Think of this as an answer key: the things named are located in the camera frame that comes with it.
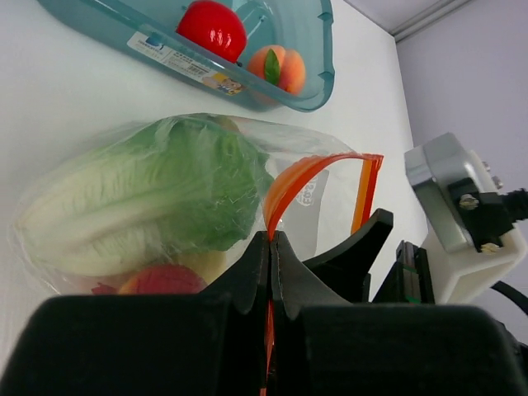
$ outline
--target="peach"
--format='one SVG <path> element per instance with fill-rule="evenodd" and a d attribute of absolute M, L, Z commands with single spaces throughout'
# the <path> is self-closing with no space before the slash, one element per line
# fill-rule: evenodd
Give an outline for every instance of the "peach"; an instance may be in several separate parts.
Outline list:
<path fill-rule="evenodd" d="M 149 266 L 132 276 L 119 290 L 120 295 L 191 295 L 207 284 L 186 266 Z"/>
<path fill-rule="evenodd" d="M 280 45 L 268 45 L 261 48 L 249 60 L 247 70 L 266 79 L 266 58 L 270 50 L 275 52 L 279 61 L 280 78 L 277 87 L 292 95 L 299 95 L 306 83 L 306 67 L 303 58 L 294 49 L 285 49 Z"/>

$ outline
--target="screw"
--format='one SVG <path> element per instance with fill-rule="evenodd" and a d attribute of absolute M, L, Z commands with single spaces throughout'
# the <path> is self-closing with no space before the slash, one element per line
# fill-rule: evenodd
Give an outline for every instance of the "screw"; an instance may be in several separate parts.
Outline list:
<path fill-rule="evenodd" d="M 502 183 L 502 180 L 499 179 L 498 176 L 494 176 L 492 177 L 492 180 L 493 180 L 493 183 L 495 183 L 495 187 L 500 190 L 501 188 L 504 187 L 504 183 Z"/>
<path fill-rule="evenodd" d="M 459 205 L 464 210 L 475 210 L 479 206 L 479 200 L 471 194 L 464 194 L 460 197 Z"/>
<path fill-rule="evenodd" d="M 498 246 L 496 243 L 488 242 L 482 245 L 480 247 L 480 250 L 482 250 L 482 253 L 484 254 L 494 254 L 501 250 L 501 247 Z"/>

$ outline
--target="black cable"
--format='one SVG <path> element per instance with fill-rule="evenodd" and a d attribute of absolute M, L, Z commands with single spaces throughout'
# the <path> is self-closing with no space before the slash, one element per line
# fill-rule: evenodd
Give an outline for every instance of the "black cable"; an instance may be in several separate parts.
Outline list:
<path fill-rule="evenodd" d="M 512 223 L 528 219 L 528 191 L 521 188 L 501 197 Z"/>
<path fill-rule="evenodd" d="M 509 284 L 502 281 L 493 285 L 492 289 L 509 299 L 513 304 L 519 307 L 522 312 L 528 315 L 528 297 L 522 294 L 519 290 L 514 289 Z"/>

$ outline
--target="green leaf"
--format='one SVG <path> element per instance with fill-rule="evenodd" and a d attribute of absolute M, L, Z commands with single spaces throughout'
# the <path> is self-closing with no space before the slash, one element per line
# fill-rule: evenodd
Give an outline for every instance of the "green leaf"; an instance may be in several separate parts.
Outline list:
<path fill-rule="evenodd" d="M 273 85 L 278 85 L 281 78 L 281 66 L 273 49 L 267 51 L 266 62 L 264 63 L 264 78 Z"/>

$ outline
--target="gray wall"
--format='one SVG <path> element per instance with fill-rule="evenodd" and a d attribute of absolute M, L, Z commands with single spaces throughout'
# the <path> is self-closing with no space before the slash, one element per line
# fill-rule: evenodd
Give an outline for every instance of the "gray wall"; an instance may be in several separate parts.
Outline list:
<path fill-rule="evenodd" d="M 372 21 L 391 31 L 438 0 L 345 0 Z"/>
<path fill-rule="evenodd" d="M 477 0 L 398 45 L 415 144 L 447 131 L 504 182 L 528 189 L 528 1 Z M 521 225 L 528 237 L 528 220 Z M 528 260 L 506 282 L 528 295 Z M 488 291 L 476 301 L 528 342 L 528 319 Z"/>

